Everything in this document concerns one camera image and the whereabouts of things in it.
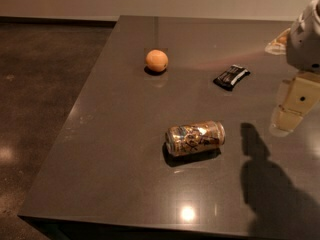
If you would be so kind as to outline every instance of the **small black object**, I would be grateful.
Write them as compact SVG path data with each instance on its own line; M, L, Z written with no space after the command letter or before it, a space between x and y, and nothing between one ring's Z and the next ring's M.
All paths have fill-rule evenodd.
M250 75L250 72L245 67L232 65L213 82L227 91L232 91L236 84L247 75Z

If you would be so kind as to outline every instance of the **wall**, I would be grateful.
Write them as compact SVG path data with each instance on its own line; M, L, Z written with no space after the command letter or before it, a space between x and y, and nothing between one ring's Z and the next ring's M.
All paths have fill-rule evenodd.
M310 0L0 0L0 16L114 20L119 15L294 20Z

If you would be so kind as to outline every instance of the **table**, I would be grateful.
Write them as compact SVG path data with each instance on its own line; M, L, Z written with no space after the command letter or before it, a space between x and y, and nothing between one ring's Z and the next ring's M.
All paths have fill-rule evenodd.
M264 48L290 25L120 17L19 216L57 239L318 239L320 108L285 138L268 130L297 71ZM160 76L144 71L153 48ZM251 75L227 92L212 80L232 64ZM166 130L205 120L225 128L220 154L172 160Z

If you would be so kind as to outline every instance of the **floor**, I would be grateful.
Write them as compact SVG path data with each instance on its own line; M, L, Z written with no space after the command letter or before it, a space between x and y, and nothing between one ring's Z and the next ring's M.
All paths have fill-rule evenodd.
M111 31L0 23L0 239L47 239L17 213Z

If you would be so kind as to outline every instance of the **can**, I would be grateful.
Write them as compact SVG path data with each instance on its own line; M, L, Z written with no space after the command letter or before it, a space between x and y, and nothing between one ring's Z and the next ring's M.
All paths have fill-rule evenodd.
M165 138L169 154L179 157L219 148L225 142L225 131L220 122L205 121L171 127Z

